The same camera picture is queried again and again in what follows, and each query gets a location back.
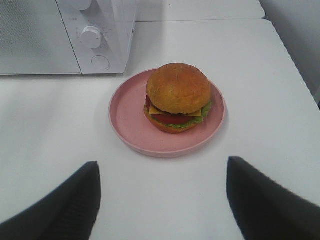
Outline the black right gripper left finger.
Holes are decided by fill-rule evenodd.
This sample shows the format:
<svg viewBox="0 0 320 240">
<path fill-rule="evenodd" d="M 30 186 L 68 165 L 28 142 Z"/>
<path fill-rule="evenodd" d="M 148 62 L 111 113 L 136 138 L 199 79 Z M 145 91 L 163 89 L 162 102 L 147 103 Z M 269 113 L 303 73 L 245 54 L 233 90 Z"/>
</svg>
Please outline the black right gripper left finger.
<svg viewBox="0 0 320 240">
<path fill-rule="evenodd" d="M 102 198 L 100 169 L 85 163 L 46 197 L 0 224 L 2 240 L 88 240 Z"/>
</svg>

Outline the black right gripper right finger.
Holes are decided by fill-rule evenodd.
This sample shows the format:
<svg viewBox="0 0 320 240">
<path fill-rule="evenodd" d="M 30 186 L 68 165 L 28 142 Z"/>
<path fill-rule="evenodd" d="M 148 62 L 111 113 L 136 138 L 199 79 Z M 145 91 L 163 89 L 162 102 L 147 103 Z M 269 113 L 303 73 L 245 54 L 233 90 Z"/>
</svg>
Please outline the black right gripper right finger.
<svg viewBox="0 0 320 240">
<path fill-rule="evenodd" d="M 226 194 L 246 240 L 320 238 L 320 207 L 282 187 L 239 156 L 228 158 Z"/>
</svg>

